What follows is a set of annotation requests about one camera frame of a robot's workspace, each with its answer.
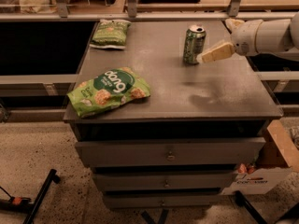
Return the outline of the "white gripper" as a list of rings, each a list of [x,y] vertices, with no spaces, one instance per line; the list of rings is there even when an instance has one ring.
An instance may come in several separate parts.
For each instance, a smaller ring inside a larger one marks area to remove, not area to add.
[[[255,56],[256,35],[263,20],[246,21],[226,19],[225,25],[231,32],[231,42],[221,41],[197,56],[199,63],[211,63],[230,58],[235,52],[242,56]]]

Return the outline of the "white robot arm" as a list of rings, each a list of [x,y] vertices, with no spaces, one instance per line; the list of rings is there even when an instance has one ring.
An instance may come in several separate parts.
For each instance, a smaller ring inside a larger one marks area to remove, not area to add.
[[[220,41],[197,56],[199,63],[211,63],[240,56],[270,54],[276,57],[299,61],[299,13],[291,19],[243,21],[227,19],[226,27],[231,32],[229,41]]]

